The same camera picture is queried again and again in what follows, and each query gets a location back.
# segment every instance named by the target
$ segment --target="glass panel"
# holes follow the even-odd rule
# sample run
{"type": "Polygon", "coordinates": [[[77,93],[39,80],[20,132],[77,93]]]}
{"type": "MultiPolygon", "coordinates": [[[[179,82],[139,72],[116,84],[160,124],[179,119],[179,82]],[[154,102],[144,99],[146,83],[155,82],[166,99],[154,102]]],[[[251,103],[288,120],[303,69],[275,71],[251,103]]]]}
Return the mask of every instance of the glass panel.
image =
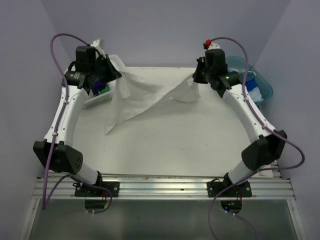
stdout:
{"type": "MultiPolygon", "coordinates": [[[[52,200],[37,211],[31,240],[211,240],[207,200],[115,200],[92,216],[84,200],[52,200]]],[[[243,220],[225,214],[217,202],[212,224],[221,240],[255,239],[243,220]]],[[[256,227],[261,240],[296,240],[287,201],[244,200],[239,213],[256,227]]]]}

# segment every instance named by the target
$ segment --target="black mounting bracket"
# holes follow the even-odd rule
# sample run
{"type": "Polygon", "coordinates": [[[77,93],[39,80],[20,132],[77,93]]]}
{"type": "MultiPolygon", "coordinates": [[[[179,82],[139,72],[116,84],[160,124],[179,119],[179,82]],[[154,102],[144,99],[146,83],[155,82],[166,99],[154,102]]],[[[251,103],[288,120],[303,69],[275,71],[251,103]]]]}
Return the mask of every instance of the black mounting bracket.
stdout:
{"type": "Polygon", "coordinates": [[[237,214],[242,209],[242,200],[223,200],[220,201],[223,210],[237,214]]]}
{"type": "MultiPolygon", "coordinates": [[[[214,198],[218,193],[220,193],[223,189],[226,188],[226,184],[223,181],[218,181],[217,179],[214,179],[212,181],[209,181],[206,183],[207,191],[208,191],[208,197],[214,198]]],[[[245,181],[244,183],[241,183],[230,190],[222,193],[220,198],[250,198],[252,197],[251,187],[250,183],[248,181],[245,181]]]]}
{"type": "MultiPolygon", "coordinates": [[[[75,182],[73,186],[75,187],[75,197],[95,198],[103,196],[103,190],[89,187],[84,184],[81,185],[79,182],[75,182]]],[[[103,181],[99,187],[108,189],[113,198],[117,198],[119,195],[120,183],[118,181],[103,181]]]]}

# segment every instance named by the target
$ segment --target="wire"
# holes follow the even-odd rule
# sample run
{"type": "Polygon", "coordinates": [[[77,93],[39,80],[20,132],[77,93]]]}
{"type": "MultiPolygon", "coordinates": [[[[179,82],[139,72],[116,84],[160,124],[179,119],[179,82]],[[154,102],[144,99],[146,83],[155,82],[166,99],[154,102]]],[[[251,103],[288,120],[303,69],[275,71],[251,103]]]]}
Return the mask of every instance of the wire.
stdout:
{"type": "MultiPolygon", "coordinates": [[[[65,86],[65,101],[62,105],[62,108],[61,108],[61,111],[58,115],[58,118],[56,120],[56,123],[55,123],[55,126],[54,126],[54,129],[53,129],[53,132],[57,133],[58,131],[58,128],[59,128],[59,124],[60,124],[60,121],[61,121],[61,118],[62,118],[62,115],[64,114],[64,111],[65,111],[65,108],[67,106],[67,102],[68,102],[68,98],[69,98],[69,86],[68,86],[68,82],[67,82],[67,79],[64,75],[64,72],[63,70],[61,69],[58,61],[57,61],[57,58],[55,56],[55,53],[54,53],[54,41],[56,38],[60,37],[60,36],[68,36],[68,37],[72,37],[74,39],[77,39],[79,40],[80,42],[88,45],[87,42],[85,42],[84,40],[82,40],[81,38],[77,37],[77,36],[74,36],[72,34],[68,34],[68,33],[59,33],[59,34],[56,34],[53,36],[53,38],[51,39],[50,41],[50,53],[51,53],[51,57],[54,61],[54,64],[56,65],[56,67],[58,68],[58,71],[60,72],[61,76],[62,76],[62,79],[63,79],[63,83],[64,83],[64,86],[65,86]]],[[[52,158],[52,155],[53,155],[53,152],[54,152],[54,148],[55,148],[55,142],[56,142],[56,137],[57,135],[53,135],[52,137],[52,142],[51,142],[51,146],[50,146],[50,150],[49,150],[49,154],[48,154],[48,158],[46,160],[46,165],[45,165],[45,170],[44,170],[44,182],[43,182],[43,191],[42,191],[42,209],[46,209],[47,205],[48,205],[48,202],[49,202],[49,197],[48,199],[46,199],[46,196],[47,196],[47,185],[48,185],[48,175],[49,175],[49,168],[50,168],[50,162],[51,162],[51,158],[52,158]]],[[[52,188],[52,193],[54,192],[54,190],[57,188],[57,184],[55,185],[55,187],[52,188]]]]}
{"type": "Polygon", "coordinates": [[[73,68],[73,66],[76,64],[76,61],[72,61],[70,63],[70,65],[68,66],[68,71],[71,71],[71,69],[73,68]]]}
{"type": "Polygon", "coordinates": [[[105,187],[102,187],[102,186],[95,186],[95,185],[88,184],[86,182],[81,182],[80,180],[76,179],[74,176],[71,176],[71,179],[76,181],[77,183],[82,183],[83,185],[85,185],[85,186],[87,186],[89,188],[103,190],[109,195],[110,202],[108,203],[107,206],[104,207],[104,209],[97,210],[97,211],[94,211],[94,210],[88,211],[89,213],[91,213],[91,214],[101,214],[101,213],[105,212],[107,209],[109,209],[109,207],[111,206],[111,203],[112,203],[112,193],[108,189],[106,189],[105,187]]]}
{"type": "Polygon", "coordinates": [[[62,182],[63,179],[65,179],[65,178],[67,178],[67,177],[71,177],[71,175],[70,175],[70,174],[64,175],[63,177],[61,177],[61,178],[55,183],[55,185],[54,185],[53,188],[51,189],[51,191],[50,191],[50,193],[49,193],[49,195],[48,195],[48,197],[47,197],[47,199],[46,199],[48,202],[49,202],[52,194],[54,193],[54,191],[55,191],[56,188],[58,187],[58,185],[62,182]]]}
{"type": "MultiPolygon", "coordinates": [[[[243,82],[242,82],[242,94],[243,96],[246,96],[246,81],[247,81],[247,75],[248,75],[248,70],[249,70],[249,58],[248,58],[248,54],[245,50],[245,48],[242,46],[242,44],[240,42],[238,42],[237,40],[231,38],[231,37],[227,37],[227,36],[221,36],[221,37],[216,37],[216,38],[213,38],[211,39],[211,42],[215,41],[215,40],[220,40],[220,39],[224,39],[224,40],[229,40],[229,41],[232,41],[234,43],[236,43],[243,51],[243,54],[244,54],[244,57],[245,57],[245,61],[246,61],[246,65],[245,65],[245,72],[244,72],[244,77],[243,77],[243,82]]],[[[251,178],[253,175],[257,174],[258,172],[262,172],[262,171],[268,171],[268,170],[290,170],[290,169],[295,169],[295,168],[298,168],[300,167],[304,162],[305,162],[305,154],[304,152],[302,151],[302,149],[296,145],[295,143],[293,143],[292,141],[280,136],[279,134],[277,134],[276,132],[274,132],[272,129],[270,129],[269,127],[265,126],[265,123],[264,121],[258,116],[258,114],[256,113],[256,111],[254,110],[253,106],[251,105],[251,103],[249,102],[248,99],[245,98],[245,102],[248,106],[248,108],[250,109],[250,111],[252,112],[252,114],[254,115],[255,119],[271,134],[273,134],[274,136],[276,136],[277,138],[279,138],[280,140],[288,143],[289,145],[291,145],[292,147],[294,147],[295,149],[298,150],[298,152],[301,154],[301,160],[298,164],[295,164],[293,166],[288,166],[288,167],[282,167],[282,168],[276,168],[276,167],[267,167],[267,168],[259,168],[255,171],[253,171],[252,173],[248,174],[247,176],[243,177],[242,179],[240,179],[239,181],[237,181],[236,183],[228,186],[227,188],[223,189],[221,192],[219,192],[212,200],[211,204],[210,204],[210,208],[209,208],[209,211],[208,211],[208,223],[209,223],[209,228],[210,228],[210,231],[213,235],[213,237],[216,239],[216,240],[219,240],[212,225],[211,225],[211,212],[212,212],[212,209],[213,209],[213,206],[214,206],[214,203],[216,201],[216,199],[223,193],[225,193],[226,191],[232,189],[233,187],[235,187],[236,185],[238,185],[239,183],[241,182],[244,182],[246,181],[247,179],[251,178]]],[[[240,215],[235,215],[236,217],[244,220],[245,222],[247,222],[252,228],[253,228],[253,231],[254,231],[254,235],[255,235],[255,240],[259,240],[260,237],[258,236],[258,233],[257,233],[257,230],[256,228],[254,227],[254,225],[249,221],[247,220],[246,218],[240,216],[240,215]]]]}

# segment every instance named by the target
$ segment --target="metal frame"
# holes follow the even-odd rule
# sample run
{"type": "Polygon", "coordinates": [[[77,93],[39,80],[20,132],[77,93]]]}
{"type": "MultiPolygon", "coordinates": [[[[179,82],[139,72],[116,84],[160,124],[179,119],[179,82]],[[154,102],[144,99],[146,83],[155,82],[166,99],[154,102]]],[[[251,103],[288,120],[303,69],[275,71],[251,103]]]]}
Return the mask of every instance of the metal frame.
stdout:
{"type": "Polygon", "coordinates": [[[298,213],[298,209],[297,209],[297,204],[296,201],[293,199],[288,199],[286,201],[288,203],[288,208],[290,211],[290,215],[292,218],[292,222],[293,222],[293,226],[295,229],[295,233],[298,237],[298,240],[306,240],[307,236],[306,233],[304,231],[301,219],[300,219],[300,215],[298,213]]]}
{"type": "MultiPolygon", "coordinates": [[[[47,192],[49,193],[62,174],[50,172],[47,192]]],[[[114,200],[208,200],[207,182],[213,177],[188,177],[188,176],[138,176],[138,175],[106,175],[103,181],[120,183],[119,196],[114,200]]],[[[306,235],[297,211],[294,191],[290,180],[274,178],[251,178],[249,179],[252,191],[250,200],[287,200],[288,208],[299,240],[306,240],[306,235]]],[[[75,197],[74,181],[66,178],[57,187],[52,199],[84,199],[75,197]]],[[[28,240],[40,199],[42,198],[43,179],[38,179],[32,195],[32,200],[27,217],[22,229],[20,240],[28,240]]]]}

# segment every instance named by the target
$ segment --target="green object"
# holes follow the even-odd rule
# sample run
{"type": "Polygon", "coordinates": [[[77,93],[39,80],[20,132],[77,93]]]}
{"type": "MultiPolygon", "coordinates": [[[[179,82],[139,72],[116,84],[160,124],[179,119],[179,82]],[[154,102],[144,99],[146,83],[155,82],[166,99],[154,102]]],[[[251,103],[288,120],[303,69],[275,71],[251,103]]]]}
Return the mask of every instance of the green object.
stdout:
{"type": "Polygon", "coordinates": [[[109,92],[110,91],[110,88],[108,87],[108,86],[106,86],[104,89],[102,89],[101,91],[100,91],[100,94],[104,94],[104,93],[107,93],[107,92],[109,92]]]}

